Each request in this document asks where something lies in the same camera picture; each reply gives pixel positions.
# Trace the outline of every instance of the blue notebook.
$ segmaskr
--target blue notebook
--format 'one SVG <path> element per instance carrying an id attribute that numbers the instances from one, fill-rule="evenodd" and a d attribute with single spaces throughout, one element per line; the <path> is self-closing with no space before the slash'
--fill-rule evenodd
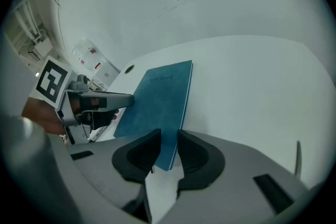
<path id="1" fill-rule="evenodd" d="M 147 70 L 134 93 L 134 105 L 126 108 L 114 137 L 161 129 L 161 152 L 155 165 L 172 168 L 177 131 L 182 128 L 193 64 L 179 62 Z"/>

